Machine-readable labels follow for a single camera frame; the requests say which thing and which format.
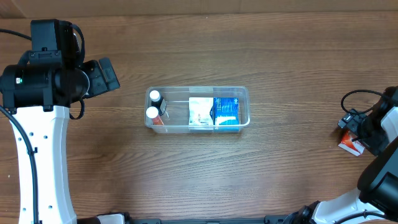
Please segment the red packet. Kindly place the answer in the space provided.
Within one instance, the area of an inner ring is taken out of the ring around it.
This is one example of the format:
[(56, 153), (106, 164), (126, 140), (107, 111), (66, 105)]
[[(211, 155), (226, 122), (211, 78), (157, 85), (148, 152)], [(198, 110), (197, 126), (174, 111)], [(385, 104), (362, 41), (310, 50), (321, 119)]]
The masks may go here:
[(360, 156), (364, 152), (365, 147), (358, 140), (356, 140), (356, 138), (357, 136), (354, 133), (346, 130), (341, 135), (338, 147), (348, 151), (355, 156)]

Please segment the dark bottle white cap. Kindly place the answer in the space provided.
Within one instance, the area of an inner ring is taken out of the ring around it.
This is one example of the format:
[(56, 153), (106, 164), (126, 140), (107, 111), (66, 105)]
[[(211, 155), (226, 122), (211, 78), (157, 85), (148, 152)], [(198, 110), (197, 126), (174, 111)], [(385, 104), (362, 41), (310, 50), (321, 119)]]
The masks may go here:
[(152, 90), (149, 93), (149, 97), (151, 100), (151, 106), (156, 107), (159, 111), (159, 115), (162, 116), (166, 112), (166, 101), (164, 97), (157, 90)]

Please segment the red bottle white cap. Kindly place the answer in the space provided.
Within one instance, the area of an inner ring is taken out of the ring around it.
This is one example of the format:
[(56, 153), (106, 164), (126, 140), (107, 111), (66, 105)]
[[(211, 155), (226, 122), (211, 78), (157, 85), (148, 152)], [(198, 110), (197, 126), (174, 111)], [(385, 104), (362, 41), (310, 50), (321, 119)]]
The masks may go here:
[(164, 125), (164, 122), (159, 115), (159, 110), (155, 106), (151, 106), (146, 109), (146, 116), (152, 121), (153, 125)]

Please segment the white blue box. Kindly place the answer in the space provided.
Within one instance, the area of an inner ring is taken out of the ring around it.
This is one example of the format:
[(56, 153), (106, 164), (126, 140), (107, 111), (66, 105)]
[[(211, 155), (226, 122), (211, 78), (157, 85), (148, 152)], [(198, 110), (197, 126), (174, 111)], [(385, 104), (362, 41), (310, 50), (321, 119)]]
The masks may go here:
[(193, 126), (213, 125), (213, 103), (213, 98), (190, 97), (188, 124)]

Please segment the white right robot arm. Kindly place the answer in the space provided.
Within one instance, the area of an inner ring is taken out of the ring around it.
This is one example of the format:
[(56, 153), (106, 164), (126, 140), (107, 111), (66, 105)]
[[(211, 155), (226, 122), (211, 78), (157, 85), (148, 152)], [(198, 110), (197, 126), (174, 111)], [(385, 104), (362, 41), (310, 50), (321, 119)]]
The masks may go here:
[(397, 87), (378, 93), (379, 101), (365, 111), (346, 110), (338, 126), (352, 134), (375, 159), (355, 189), (329, 201), (316, 201), (291, 213), (284, 223), (362, 223), (397, 221)]

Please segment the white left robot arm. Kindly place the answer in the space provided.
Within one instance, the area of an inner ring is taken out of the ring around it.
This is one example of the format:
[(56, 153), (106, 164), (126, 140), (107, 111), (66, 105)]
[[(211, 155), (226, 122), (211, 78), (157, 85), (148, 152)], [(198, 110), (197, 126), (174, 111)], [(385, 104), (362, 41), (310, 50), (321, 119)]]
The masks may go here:
[(118, 89), (110, 59), (85, 60), (80, 28), (57, 19), (30, 23), (32, 48), (1, 75), (1, 112), (16, 139), (20, 223), (77, 223), (68, 184), (70, 107)]

